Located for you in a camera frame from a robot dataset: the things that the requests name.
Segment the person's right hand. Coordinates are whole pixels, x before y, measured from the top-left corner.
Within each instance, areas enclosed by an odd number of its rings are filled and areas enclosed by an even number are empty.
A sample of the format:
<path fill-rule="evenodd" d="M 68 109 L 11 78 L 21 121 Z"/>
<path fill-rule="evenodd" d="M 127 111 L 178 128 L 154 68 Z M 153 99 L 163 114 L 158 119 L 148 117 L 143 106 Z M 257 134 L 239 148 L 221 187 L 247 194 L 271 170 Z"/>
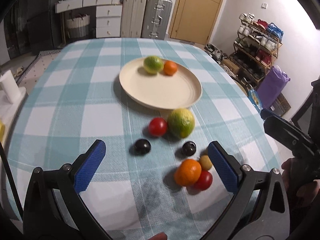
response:
<path fill-rule="evenodd" d="M 293 158 L 287 159 L 282 163 L 281 168 L 283 169 L 283 173 L 281 175 L 286 191 L 288 191 L 290 187 L 290 170 Z M 319 194 L 319 180 L 314 180 L 313 182 L 307 183 L 300 187 L 297 191 L 296 196 L 302 201 L 301 206 L 308 206 L 313 202 L 313 200 Z"/>

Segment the person's left hand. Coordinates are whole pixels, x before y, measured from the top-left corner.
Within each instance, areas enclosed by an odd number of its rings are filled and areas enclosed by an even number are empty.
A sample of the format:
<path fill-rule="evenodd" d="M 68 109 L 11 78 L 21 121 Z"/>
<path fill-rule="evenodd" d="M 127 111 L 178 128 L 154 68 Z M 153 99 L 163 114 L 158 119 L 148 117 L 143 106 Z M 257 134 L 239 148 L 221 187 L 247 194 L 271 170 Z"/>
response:
<path fill-rule="evenodd" d="M 154 236 L 152 236 L 150 239 L 148 240 L 167 240 L 168 237 L 164 232 L 160 232 Z"/>

